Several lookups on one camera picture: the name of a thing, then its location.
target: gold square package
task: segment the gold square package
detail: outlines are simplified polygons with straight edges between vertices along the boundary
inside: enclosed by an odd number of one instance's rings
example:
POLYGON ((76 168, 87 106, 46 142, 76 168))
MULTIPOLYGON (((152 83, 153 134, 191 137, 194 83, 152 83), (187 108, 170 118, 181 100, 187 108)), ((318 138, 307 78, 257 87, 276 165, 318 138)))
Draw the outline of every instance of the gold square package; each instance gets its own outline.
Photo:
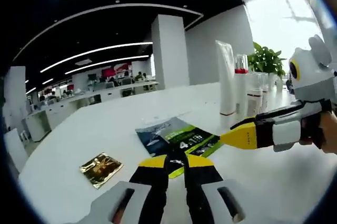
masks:
POLYGON ((80 166, 80 170, 90 183, 96 189, 99 189, 122 167, 123 164, 121 162, 109 157, 106 153, 101 153, 80 166))

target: white desk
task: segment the white desk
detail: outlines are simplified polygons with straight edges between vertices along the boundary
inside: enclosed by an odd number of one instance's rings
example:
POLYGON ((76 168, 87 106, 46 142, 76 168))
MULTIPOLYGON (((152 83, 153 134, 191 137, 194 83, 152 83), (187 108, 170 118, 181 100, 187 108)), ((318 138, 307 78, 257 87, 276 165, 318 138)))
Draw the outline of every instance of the white desk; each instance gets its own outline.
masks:
MULTIPOLYGON (((218 133, 219 84, 172 88, 116 99, 82 108, 53 130, 28 159, 19 181, 36 210, 50 224, 76 222, 91 202, 118 181, 128 181, 149 154, 135 128, 179 116, 204 130, 218 133), (101 152, 124 167, 96 190, 79 166, 101 152)), ((271 94, 270 105, 286 105, 286 91, 271 94)), ((314 208, 337 167, 337 156, 315 146, 241 150, 222 146, 209 157, 223 177, 236 179, 265 203, 275 218, 303 220, 314 208)), ((169 180, 163 223, 191 223, 185 204, 183 176, 169 180)))
POLYGON ((100 95, 101 101, 109 101, 121 98, 121 90, 128 88, 142 87, 146 85, 157 85, 158 82, 137 82, 130 85, 118 86, 97 91, 88 91, 82 95, 66 98, 60 102, 43 107, 41 110, 28 115, 26 120, 27 127, 33 141, 40 141, 48 132, 54 130, 67 117, 79 110, 81 107, 90 104, 89 99, 100 95))

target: window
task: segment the window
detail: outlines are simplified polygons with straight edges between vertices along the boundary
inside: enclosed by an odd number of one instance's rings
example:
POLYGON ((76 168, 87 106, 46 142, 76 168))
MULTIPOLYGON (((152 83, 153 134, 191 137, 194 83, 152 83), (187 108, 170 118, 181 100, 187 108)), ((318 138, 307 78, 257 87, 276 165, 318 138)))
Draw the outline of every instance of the window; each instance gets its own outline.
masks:
POLYGON ((154 68, 154 57, 153 57, 153 54, 150 57, 150 62, 151 62, 151 75, 153 77, 155 77, 156 76, 156 70, 154 68))
MULTIPOLYGON (((254 42, 289 59, 297 47, 310 49, 308 39, 322 32, 306 0, 245 0, 254 42)), ((283 69, 289 71, 288 61, 283 69)))

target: human hand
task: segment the human hand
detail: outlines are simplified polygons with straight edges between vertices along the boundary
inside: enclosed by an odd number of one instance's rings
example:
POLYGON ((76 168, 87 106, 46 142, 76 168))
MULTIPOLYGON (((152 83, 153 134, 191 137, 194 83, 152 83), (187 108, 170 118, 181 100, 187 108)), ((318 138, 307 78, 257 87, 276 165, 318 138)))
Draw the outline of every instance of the human hand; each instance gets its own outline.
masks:
MULTIPOLYGON (((322 150, 325 153, 335 153, 337 154, 337 118, 334 113, 324 112, 321 113, 321 123, 320 128, 323 130, 324 138, 321 139, 323 142, 322 150)), ((302 145, 312 144, 312 139, 301 139, 299 141, 302 145)))

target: green leaves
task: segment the green leaves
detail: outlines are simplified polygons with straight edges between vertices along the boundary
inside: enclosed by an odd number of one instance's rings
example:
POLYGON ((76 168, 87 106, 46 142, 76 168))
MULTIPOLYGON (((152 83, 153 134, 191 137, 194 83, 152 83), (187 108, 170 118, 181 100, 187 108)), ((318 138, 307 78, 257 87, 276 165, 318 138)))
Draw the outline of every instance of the green leaves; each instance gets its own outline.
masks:
POLYGON ((262 47, 258 43, 256 43, 256 42, 253 42, 253 43, 254 43, 254 49, 262 50, 262 47))
POLYGON ((272 49, 262 47, 254 42, 255 53, 248 55, 248 65, 255 72, 274 73, 280 78, 285 75, 282 69, 282 61, 286 58, 279 58, 281 51, 274 52, 272 49))

